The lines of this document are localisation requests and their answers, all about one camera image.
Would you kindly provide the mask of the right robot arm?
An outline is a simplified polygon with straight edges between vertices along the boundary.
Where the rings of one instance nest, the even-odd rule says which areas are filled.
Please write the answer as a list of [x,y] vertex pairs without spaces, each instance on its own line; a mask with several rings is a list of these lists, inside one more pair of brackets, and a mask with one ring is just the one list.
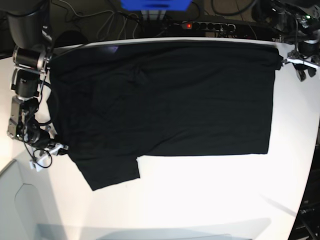
[[2,0],[0,9],[6,14],[15,43],[10,84],[15,95],[11,102],[7,135],[40,151],[45,157],[64,155],[68,146],[51,138],[43,129],[53,122],[54,117],[46,122],[38,122],[35,118],[43,88],[50,86],[46,82],[53,52],[50,3],[47,0]]

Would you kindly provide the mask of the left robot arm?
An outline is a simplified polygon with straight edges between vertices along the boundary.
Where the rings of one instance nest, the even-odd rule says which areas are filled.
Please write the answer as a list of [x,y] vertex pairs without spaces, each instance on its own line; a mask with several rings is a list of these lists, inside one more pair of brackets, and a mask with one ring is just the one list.
[[293,46],[283,64],[292,64],[298,79],[320,71],[320,2],[318,0],[259,0],[257,21],[270,27],[281,43]]

